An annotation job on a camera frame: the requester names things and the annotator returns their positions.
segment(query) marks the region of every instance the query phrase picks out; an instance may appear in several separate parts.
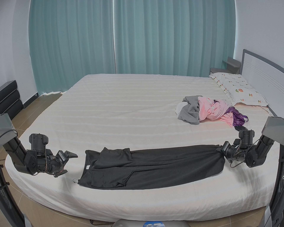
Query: white pillow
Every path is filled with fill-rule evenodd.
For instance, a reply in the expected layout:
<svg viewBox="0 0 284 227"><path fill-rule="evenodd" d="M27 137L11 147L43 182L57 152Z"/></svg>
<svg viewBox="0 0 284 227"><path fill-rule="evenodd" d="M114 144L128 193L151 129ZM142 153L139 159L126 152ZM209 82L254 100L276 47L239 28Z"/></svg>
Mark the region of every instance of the white pillow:
<svg viewBox="0 0 284 227"><path fill-rule="evenodd" d="M209 75L222 88L233 105L267 106L266 99L257 92L240 74L214 73Z"/></svg>

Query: curtain fold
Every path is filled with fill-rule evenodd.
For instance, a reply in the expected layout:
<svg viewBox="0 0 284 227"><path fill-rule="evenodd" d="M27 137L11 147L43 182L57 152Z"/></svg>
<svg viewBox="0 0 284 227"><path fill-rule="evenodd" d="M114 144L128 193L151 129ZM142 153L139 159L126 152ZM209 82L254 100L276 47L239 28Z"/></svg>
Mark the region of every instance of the curtain fold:
<svg viewBox="0 0 284 227"><path fill-rule="evenodd" d="M87 74L116 73L112 0L31 0L29 43L38 93Z"/></svg>
<svg viewBox="0 0 284 227"><path fill-rule="evenodd" d="M207 77L233 57L234 0L114 0L117 73Z"/></svg>

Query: blue logo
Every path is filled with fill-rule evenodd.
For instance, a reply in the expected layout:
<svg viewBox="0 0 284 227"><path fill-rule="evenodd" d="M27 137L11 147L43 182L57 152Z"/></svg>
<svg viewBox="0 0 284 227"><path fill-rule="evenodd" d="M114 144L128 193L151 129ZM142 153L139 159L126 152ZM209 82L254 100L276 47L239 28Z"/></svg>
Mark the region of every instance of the blue logo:
<svg viewBox="0 0 284 227"><path fill-rule="evenodd" d="M163 222L146 222L143 227L165 227Z"/></svg>

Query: fitted sheet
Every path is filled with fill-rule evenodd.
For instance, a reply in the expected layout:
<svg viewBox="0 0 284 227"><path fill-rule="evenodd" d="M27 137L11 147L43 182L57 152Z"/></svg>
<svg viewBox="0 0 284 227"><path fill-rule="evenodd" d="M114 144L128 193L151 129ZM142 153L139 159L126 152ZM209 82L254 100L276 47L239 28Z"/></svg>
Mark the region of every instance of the fitted sheet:
<svg viewBox="0 0 284 227"><path fill-rule="evenodd" d="M98 190L73 182L80 179L85 150L141 150L197 144L231 144L238 132L220 120L205 119L190 125L177 119L176 105L185 96L226 99L211 78L97 74L87 75L51 104L23 133L49 137L48 149L78 154L70 159L68 173L54 178L19 173L11 158L5 162L14 182L32 200L52 209L95 220L208 220L256 209L269 203L277 173L279 144L274 143L262 166L234 169L226 161L215 176L188 184L148 190ZM270 115L267 108L237 104L249 117L255 140Z"/></svg>

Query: white headboard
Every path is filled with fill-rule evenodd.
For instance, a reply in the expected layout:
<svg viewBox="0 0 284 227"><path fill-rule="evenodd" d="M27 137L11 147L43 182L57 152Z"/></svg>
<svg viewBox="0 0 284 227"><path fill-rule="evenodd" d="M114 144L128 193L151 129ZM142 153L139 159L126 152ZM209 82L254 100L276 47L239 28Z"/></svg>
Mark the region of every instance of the white headboard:
<svg viewBox="0 0 284 227"><path fill-rule="evenodd" d="M240 74L265 97L273 114L284 117L284 68L244 49Z"/></svg>

